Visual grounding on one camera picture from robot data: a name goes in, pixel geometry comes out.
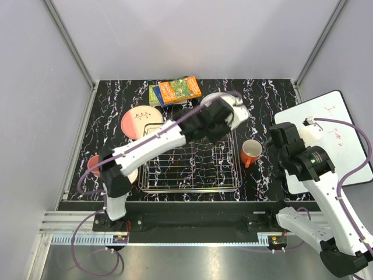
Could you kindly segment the orange bowl white inside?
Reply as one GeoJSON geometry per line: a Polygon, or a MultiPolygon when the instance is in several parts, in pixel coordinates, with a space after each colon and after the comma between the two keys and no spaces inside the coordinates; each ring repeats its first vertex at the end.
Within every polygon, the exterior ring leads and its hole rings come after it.
{"type": "Polygon", "coordinates": [[[128,175],[128,179],[133,184],[138,178],[138,169],[135,169],[131,174],[128,175]]]}

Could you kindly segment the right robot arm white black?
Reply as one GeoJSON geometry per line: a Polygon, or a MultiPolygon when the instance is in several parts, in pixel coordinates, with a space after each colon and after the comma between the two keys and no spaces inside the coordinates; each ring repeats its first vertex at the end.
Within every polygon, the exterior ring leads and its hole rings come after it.
{"type": "Polygon", "coordinates": [[[290,122],[270,127],[269,133],[268,148],[275,152],[279,165],[310,192],[329,226],[319,226],[283,202],[265,216],[265,226],[297,235],[338,278],[363,270],[372,261],[372,235],[344,196],[342,181],[327,151],[307,145],[309,138],[290,122]]]}

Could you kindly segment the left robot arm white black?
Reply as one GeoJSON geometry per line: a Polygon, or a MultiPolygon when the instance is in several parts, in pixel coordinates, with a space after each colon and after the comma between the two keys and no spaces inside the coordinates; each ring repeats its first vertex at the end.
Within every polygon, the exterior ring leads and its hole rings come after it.
{"type": "Polygon", "coordinates": [[[172,148],[207,138],[211,142],[231,131],[234,106],[240,100],[229,94],[210,95],[196,108],[168,120],[154,132],[119,148],[99,153],[100,175],[105,191],[105,224],[114,231],[126,223],[125,201],[132,189],[128,176],[139,166],[172,148]]]}

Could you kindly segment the white paper plate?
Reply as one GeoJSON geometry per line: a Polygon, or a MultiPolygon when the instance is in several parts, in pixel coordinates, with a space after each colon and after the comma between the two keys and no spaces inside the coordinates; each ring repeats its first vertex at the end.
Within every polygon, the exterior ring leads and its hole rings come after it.
{"type": "Polygon", "coordinates": [[[241,107],[243,105],[242,96],[237,92],[216,92],[205,96],[201,104],[206,107],[222,109],[228,107],[241,107]]]}

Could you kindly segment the orange ceramic mug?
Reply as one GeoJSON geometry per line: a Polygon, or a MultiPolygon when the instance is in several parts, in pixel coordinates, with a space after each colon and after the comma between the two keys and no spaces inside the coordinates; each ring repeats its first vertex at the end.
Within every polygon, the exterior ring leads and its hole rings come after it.
{"type": "Polygon", "coordinates": [[[249,168],[251,164],[255,163],[262,151],[262,145],[258,141],[253,139],[246,140],[242,144],[240,152],[240,159],[245,168],[249,168]]]}

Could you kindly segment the white dry erase board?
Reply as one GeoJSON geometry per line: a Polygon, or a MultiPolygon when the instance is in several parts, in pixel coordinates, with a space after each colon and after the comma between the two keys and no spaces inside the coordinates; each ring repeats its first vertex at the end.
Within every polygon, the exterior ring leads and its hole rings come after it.
{"type": "MultiPolygon", "coordinates": [[[[275,123],[290,122],[299,131],[307,117],[353,122],[341,91],[334,90],[276,113],[275,123]]],[[[318,124],[323,128],[323,136],[310,146],[316,145],[326,150],[339,179],[365,161],[366,152],[355,129],[333,122],[322,121],[318,124]]]]}

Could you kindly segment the green book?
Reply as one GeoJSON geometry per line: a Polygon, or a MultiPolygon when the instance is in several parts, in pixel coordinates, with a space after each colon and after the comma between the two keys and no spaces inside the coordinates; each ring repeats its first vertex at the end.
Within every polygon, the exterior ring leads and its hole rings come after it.
{"type": "Polygon", "coordinates": [[[149,105],[152,107],[160,106],[159,100],[153,90],[155,85],[149,85],[149,105]]]}

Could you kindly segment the blue book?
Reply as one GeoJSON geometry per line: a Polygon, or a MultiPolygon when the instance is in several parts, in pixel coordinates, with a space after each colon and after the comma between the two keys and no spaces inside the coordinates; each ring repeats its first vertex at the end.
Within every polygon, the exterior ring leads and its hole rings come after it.
{"type": "Polygon", "coordinates": [[[157,97],[157,99],[158,99],[158,101],[160,103],[160,106],[162,108],[165,108],[166,105],[164,104],[163,97],[162,97],[162,94],[161,94],[159,86],[153,87],[153,91],[154,91],[154,94],[156,95],[156,97],[157,97]]]}

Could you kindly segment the pink cream floral plate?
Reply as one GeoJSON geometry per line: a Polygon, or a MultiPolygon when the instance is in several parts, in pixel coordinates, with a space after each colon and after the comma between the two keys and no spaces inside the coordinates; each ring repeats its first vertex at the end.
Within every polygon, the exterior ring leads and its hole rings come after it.
{"type": "Polygon", "coordinates": [[[137,106],[128,110],[121,120],[121,130],[130,139],[140,139],[144,129],[158,129],[163,123],[163,116],[151,106],[137,106]]]}

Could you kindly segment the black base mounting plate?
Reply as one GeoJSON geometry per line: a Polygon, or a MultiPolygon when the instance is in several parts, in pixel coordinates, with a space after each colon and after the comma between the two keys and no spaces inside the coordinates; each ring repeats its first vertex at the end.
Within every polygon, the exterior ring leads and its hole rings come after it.
{"type": "Polygon", "coordinates": [[[124,232],[135,243],[249,243],[257,233],[278,233],[283,202],[129,202],[123,218],[95,215],[93,231],[124,232]]]}

